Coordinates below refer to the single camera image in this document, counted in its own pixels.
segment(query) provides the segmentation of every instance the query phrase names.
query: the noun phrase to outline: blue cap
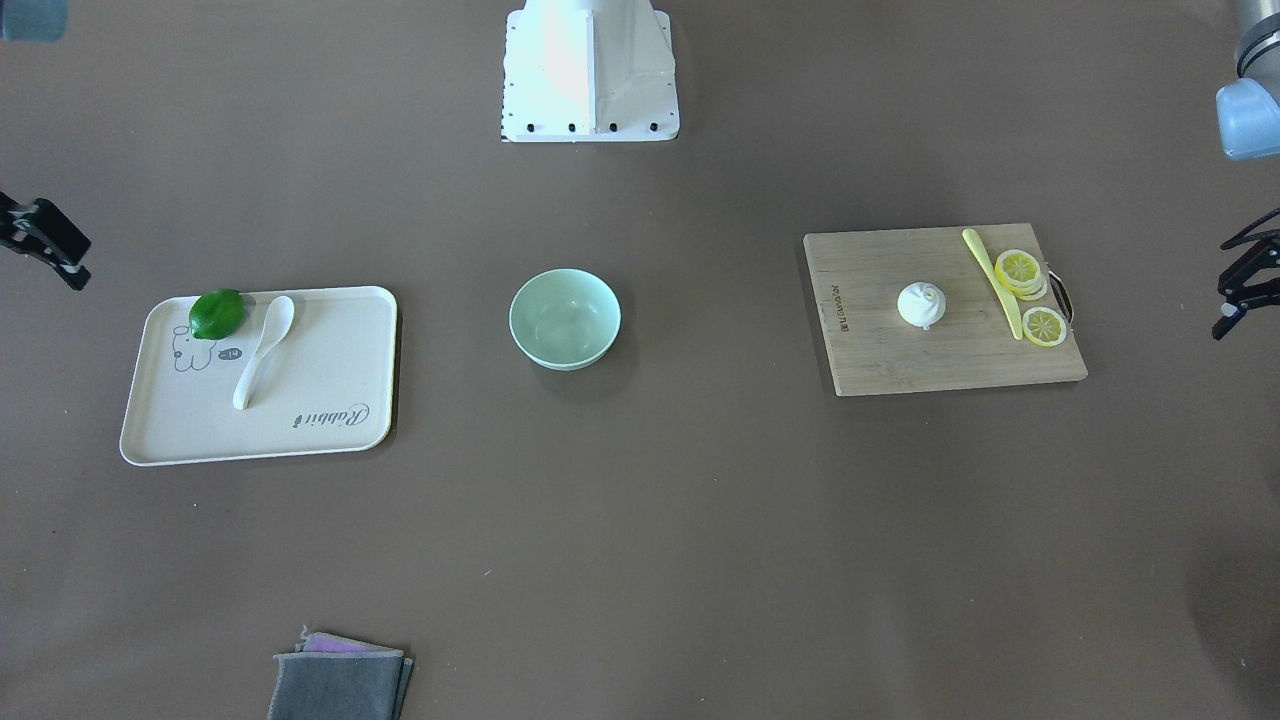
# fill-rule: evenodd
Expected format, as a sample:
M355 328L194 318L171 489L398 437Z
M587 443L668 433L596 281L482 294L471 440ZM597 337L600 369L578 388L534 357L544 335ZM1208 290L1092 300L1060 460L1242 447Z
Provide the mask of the blue cap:
M1238 79L1217 91L1217 124L1222 151L1231 160L1280 154L1280 105L1256 79Z
M5 40L54 42L67 31L67 0L0 0Z

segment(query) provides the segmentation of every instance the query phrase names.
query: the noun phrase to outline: white mounting plate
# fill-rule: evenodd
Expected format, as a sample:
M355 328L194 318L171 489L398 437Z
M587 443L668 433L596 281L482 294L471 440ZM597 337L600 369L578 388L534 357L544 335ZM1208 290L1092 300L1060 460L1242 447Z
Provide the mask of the white mounting plate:
M266 306L293 299L293 327L268 356L253 402L232 391L257 347ZM195 297L147 315L120 455L133 465L352 452L390 430L396 297L381 287L247 292L244 323L219 341L195 340Z
M522 32L524 10L507 15L507 51ZM654 10L667 47L671 47L671 17ZM603 102L600 132L584 127L573 100L552 90L539 68L507 68L502 87L503 142L652 142L675 140L680 133L680 102L675 76L635 76L627 91ZM575 131L570 132L570 123Z

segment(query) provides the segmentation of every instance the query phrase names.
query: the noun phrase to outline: green lime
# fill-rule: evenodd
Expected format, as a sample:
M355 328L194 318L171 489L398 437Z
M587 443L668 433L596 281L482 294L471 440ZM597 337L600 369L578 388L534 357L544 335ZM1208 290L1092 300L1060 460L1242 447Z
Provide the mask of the green lime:
M244 300L237 290L215 290L191 306L191 334L196 340L223 340L244 322Z

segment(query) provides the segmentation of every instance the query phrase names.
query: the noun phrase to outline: white tray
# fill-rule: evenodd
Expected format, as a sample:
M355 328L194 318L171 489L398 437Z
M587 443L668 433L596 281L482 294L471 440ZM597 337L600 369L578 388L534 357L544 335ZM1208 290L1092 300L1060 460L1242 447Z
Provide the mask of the white tray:
M134 465L353 452L390 430L396 366L396 297L381 287L243 293L247 316L234 334L200 341L187 315L196 297L172 297L147 315L120 432ZM232 392L257 347L273 299L296 315L268 356L244 410Z

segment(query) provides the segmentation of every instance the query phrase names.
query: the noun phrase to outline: rectangular tray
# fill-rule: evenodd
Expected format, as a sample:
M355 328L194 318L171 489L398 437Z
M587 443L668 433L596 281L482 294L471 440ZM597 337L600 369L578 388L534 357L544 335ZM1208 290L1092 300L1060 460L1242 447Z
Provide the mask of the rectangular tray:
M1034 255L1048 272L1029 224L969 225L992 260L1005 250ZM1057 347L1016 341L991 283L955 228L818 233L804 238L818 319L838 396L929 392L1082 380L1088 374L1075 333ZM909 325L897 295L931 282L947 296L931 329ZM1061 311L1047 293L1023 302Z
M396 366L396 297L381 287L242 293L244 323L230 337L191 337L196 297L147 315L120 432L133 465L353 452L387 437ZM288 295L289 334L268 356L244 410L232 392L257 347L266 306Z

